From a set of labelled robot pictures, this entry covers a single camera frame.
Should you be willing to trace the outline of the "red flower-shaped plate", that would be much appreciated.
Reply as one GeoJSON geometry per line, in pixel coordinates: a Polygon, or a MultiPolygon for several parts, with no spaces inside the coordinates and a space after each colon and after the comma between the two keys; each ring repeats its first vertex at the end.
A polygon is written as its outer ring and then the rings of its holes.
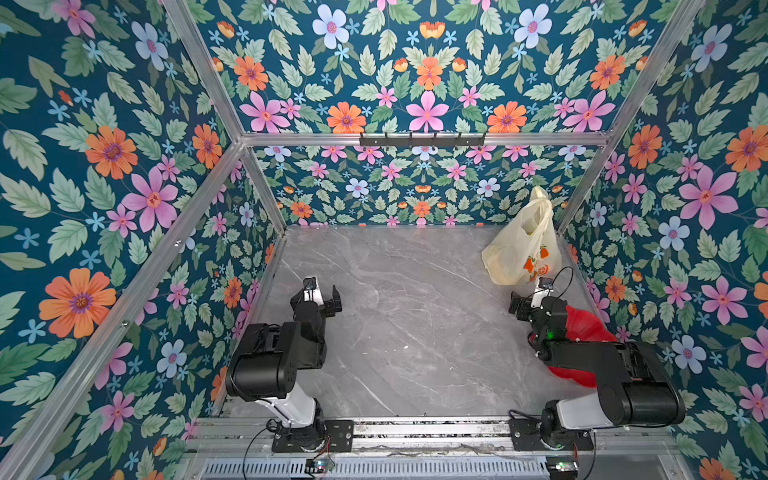
{"type": "MultiPolygon", "coordinates": [[[[617,340],[596,315],[571,306],[567,306],[566,311],[568,315],[566,338],[568,340],[580,342],[615,342],[617,340]]],[[[596,388],[596,377],[593,373],[558,367],[549,367],[549,371],[561,379],[572,380],[583,387],[596,388]]]]}

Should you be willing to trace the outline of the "yellow plastic fruit-print bag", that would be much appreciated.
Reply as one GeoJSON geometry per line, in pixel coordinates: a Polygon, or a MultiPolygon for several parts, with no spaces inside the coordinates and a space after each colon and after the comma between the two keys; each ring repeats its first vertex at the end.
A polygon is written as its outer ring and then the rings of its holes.
{"type": "Polygon", "coordinates": [[[563,267],[554,226],[554,207],[541,187],[528,203],[482,251],[491,281],[500,286],[521,286],[563,267]]]}

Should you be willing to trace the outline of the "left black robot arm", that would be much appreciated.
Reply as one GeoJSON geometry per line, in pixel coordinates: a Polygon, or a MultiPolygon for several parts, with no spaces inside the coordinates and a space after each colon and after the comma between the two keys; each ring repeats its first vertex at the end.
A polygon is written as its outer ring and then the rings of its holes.
{"type": "Polygon", "coordinates": [[[274,446],[285,441],[304,452],[329,442],[319,401],[298,383],[302,370],[320,370],[328,345],[326,323],[343,310],[336,287],[324,298],[315,277],[303,279],[290,299],[293,317],[280,325],[258,323],[245,328],[225,376],[228,395],[256,403],[272,414],[266,430],[274,446]]]}

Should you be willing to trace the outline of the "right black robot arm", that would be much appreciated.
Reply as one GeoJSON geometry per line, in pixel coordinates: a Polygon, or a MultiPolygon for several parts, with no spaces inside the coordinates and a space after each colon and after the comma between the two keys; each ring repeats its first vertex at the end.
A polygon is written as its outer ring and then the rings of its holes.
{"type": "Polygon", "coordinates": [[[555,294],[553,279],[540,278],[529,295],[512,293],[509,312],[530,326],[528,345],[552,374],[589,391],[550,400],[539,415],[529,416],[544,447],[586,451],[598,430],[665,428],[685,419],[682,395],[653,347],[618,341],[598,316],[555,294]]]}

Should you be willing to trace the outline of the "white vent grille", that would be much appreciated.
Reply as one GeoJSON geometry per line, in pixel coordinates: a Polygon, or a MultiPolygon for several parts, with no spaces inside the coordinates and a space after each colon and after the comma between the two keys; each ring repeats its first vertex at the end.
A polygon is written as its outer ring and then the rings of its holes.
{"type": "Polygon", "coordinates": [[[203,479],[548,479],[546,462],[499,457],[208,460],[203,479]]]}

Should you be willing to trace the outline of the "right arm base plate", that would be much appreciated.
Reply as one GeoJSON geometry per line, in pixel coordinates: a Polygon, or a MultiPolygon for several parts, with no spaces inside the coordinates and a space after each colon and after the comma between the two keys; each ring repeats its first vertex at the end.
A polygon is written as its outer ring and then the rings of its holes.
{"type": "Polygon", "coordinates": [[[510,438],[516,451],[593,451],[589,430],[567,430],[557,420],[528,417],[508,419],[510,438]]]}

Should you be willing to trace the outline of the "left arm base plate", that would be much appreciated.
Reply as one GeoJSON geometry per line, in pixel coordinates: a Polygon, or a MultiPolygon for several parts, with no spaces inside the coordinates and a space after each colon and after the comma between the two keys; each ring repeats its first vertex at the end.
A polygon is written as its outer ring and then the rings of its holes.
{"type": "Polygon", "coordinates": [[[321,420],[307,427],[293,429],[280,426],[274,434],[271,451],[348,453],[352,451],[354,430],[355,423],[352,420],[321,420]]]}

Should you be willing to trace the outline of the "aluminium mounting rail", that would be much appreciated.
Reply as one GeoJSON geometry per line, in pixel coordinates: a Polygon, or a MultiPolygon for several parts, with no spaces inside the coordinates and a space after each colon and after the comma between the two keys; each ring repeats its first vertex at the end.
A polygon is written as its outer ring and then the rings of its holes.
{"type": "MultiPolygon", "coordinates": [[[[263,431],[263,418],[219,417],[199,420],[186,443],[188,454],[272,452],[288,432],[263,431]]],[[[679,456],[681,451],[664,429],[619,427],[566,433],[543,440],[539,423],[527,418],[497,416],[357,417],[327,419],[325,439],[340,454],[395,456],[679,456]]]]}

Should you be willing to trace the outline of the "black hook rail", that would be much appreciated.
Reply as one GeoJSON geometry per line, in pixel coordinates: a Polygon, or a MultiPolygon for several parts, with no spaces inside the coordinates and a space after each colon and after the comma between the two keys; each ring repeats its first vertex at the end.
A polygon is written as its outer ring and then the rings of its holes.
{"type": "Polygon", "coordinates": [[[380,134],[361,134],[358,137],[358,143],[364,147],[437,147],[437,148],[455,148],[455,147],[474,147],[485,144],[485,134],[464,134],[464,133],[380,133],[380,134]]]}

